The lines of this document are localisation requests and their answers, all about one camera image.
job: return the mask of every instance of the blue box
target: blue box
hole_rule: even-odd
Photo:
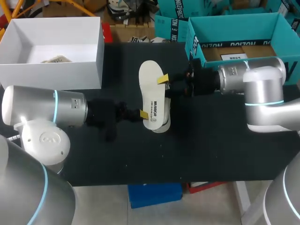
[[[290,24],[292,29],[299,35],[300,34],[300,27],[299,27],[300,16],[297,17],[293,13],[288,13],[285,16],[285,19]]]
[[[259,8],[246,8],[246,9],[233,9],[231,6],[228,10],[225,10],[222,15],[241,15],[241,14],[257,14],[266,13],[267,11],[263,7]]]
[[[181,184],[128,185],[131,208],[168,203],[182,198]]]
[[[160,11],[154,17],[155,36],[171,41],[185,42],[187,37],[188,22],[172,19],[161,15]]]
[[[215,0],[158,0],[161,15],[173,19],[215,15],[230,5],[229,0],[213,2]]]
[[[258,47],[251,45],[272,47],[274,55],[285,63],[286,84],[297,83],[300,79],[300,38],[280,13],[206,16],[188,21],[186,54],[190,60],[200,59],[203,67],[217,69],[220,64],[243,60],[207,61],[203,54],[206,48]]]
[[[290,10],[289,0],[268,0],[265,9],[268,13],[279,12],[285,16]]]

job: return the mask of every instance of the shoe insole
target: shoe insole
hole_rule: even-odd
[[[142,93],[143,111],[149,119],[144,120],[144,126],[156,130],[164,123],[165,115],[165,84],[157,84],[157,79],[164,73],[155,61],[145,61],[139,71],[139,81]]]

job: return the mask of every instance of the red object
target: red object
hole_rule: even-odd
[[[4,28],[5,24],[8,23],[6,16],[3,14],[0,16],[0,28]]]
[[[107,23],[107,22],[102,23],[102,31],[103,31],[104,42],[105,43],[112,43],[113,42],[113,37],[112,37],[112,32],[111,32],[111,28],[109,26],[109,23]]]
[[[219,185],[225,184],[225,183],[226,182],[213,182],[213,183],[202,184],[202,185],[199,185],[197,187],[190,187],[190,184],[187,183],[187,188],[188,188],[188,191],[191,194],[193,194],[193,193],[203,191],[203,190],[206,190],[206,189],[209,189],[209,188],[213,188],[215,186],[219,186]]]

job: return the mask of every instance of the robotic arm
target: robotic arm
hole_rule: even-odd
[[[63,167],[70,140],[59,127],[80,127],[84,123],[106,129],[106,139],[114,140],[117,122],[142,121],[143,112],[129,110],[125,103],[109,99],[87,101],[82,93],[21,86],[6,88],[2,118],[21,136],[22,147],[55,172]]]
[[[171,84],[185,80],[184,90],[166,90],[169,98],[213,94],[241,94],[245,96],[248,128],[254,132],[269,133],[300,130],[300,99],[284,103],[283,88],[286,71],[279,58],[240,61],[224,64],[217,71],[202,68],[193,60],[183,75],[171,78]]]

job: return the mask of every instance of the teal shoe box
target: teal shoe box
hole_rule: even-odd
[[[185,42],[187,37],[188,22],[162,16],[160,11],[154,17],[155,36],[171,41]]]
[[[300,35],[300,16],[295,16],[293,13],[288,13],[285,17],[285,19],[287,20],[287,22],[290,24],[290,26],[292,27],[292,29],[298,34]]]
[[[268,0],[265,7],[268,13],[281,13],[283,16],[290,10],[289,0]]]
[[[228,10],[223,12],[223,15],[241,15],[241,14],[257,14],[257,13],[266,13],[267,11],[264,7],[259,8],[246,8],[246,9],[233,9],[231,6]]]
[[[248,60],[278,56],[285,63],[286,84],[300,79],[300,38],[280,13],[190,18],[185,50],[189,60],[200,59],[203,67],[214,69],[243,59],[222,60],[220,54],[214,60],[213,51],[244,51]]]
[[[225,6],[229,6],[229,0],[158,0],[162,16],[173,19],[185,19],[189,17],[216,15]]]

